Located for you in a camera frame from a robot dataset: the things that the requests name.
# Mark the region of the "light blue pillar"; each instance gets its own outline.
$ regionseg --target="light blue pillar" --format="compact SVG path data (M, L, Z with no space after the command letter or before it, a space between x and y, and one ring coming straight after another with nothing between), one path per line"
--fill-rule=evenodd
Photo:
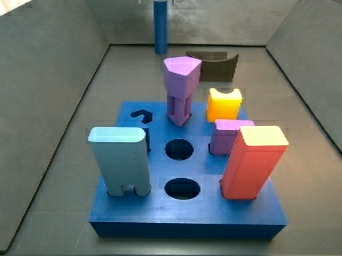
M127 185L135 193L151 192L146 133L138 127L95 127L89 136L109 194L122 196Z

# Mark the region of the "purple block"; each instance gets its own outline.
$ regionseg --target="purple block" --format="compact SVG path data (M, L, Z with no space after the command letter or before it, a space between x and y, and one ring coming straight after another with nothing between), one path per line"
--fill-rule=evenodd
M229 155L231 153L241 126L254 126L254 122L252 120L215 120L209 147L213 155Z
M190 57L165 59L165 86L167 94L186 100L199 84L202 61Z
M199 84L202 61L190 57L165 60L167 115L182 126L191 116L193 92Z

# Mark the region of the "blue rod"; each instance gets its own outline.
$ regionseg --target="blue rod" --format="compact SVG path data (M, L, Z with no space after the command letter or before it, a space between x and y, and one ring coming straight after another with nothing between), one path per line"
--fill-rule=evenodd
M167 0L154 1L155 53L167 53Z

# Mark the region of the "round hole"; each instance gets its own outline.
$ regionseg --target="round hole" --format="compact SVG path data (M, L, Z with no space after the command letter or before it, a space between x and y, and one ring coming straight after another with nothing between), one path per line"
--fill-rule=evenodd
M166 154L174 160L186 160L194 153L194 147L187 140L174 139L166 144Z
M201 187L198 183L186 178L170 180L165 187L169 196L178 200L189 200L198 196Z

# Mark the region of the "table surface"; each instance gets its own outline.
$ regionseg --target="table surface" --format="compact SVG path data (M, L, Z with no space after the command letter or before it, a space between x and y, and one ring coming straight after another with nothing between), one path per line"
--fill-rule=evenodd
M111 126L123 101L165 101L162 56L151 46L113 46L47 172L8 255L341 255L342 162L306 105L265 48L170 47L169 57L189 50L241 54L234 82L201 83L240 88L249 118L278 125L290 142L273 181L289 226L272 242L227 239L99 238L89 215L99 170L87 137L95 126Z

